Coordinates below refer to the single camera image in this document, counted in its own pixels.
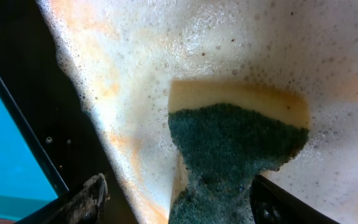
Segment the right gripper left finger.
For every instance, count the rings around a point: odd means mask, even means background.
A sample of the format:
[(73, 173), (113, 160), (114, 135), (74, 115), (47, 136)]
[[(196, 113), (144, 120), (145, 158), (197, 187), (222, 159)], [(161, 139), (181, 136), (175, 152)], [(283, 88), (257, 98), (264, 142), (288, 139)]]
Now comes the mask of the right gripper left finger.
[(102, 173), (90, 177), (52, 218), (52, 224), (97, 224), (104, 209), (108, 186)]

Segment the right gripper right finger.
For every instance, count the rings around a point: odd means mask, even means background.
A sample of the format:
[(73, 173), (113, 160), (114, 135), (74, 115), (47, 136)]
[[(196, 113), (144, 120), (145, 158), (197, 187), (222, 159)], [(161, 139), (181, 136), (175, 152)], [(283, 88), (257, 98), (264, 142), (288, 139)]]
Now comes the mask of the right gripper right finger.
[(250, 206), (256, 224), (338, 224), (262, 175), (251, 183)]

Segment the green yellow sponge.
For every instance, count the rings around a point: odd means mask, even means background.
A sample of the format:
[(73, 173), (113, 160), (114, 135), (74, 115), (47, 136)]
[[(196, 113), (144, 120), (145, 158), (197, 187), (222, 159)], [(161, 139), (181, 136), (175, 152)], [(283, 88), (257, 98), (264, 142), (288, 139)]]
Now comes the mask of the green yellow sponge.
[(290, 91), (177, 80), (168, 112), (172, 141), (188, 172), (170, 223), (250, 223), (252, 179), (279, 169), (308, 140), (308, 104)]

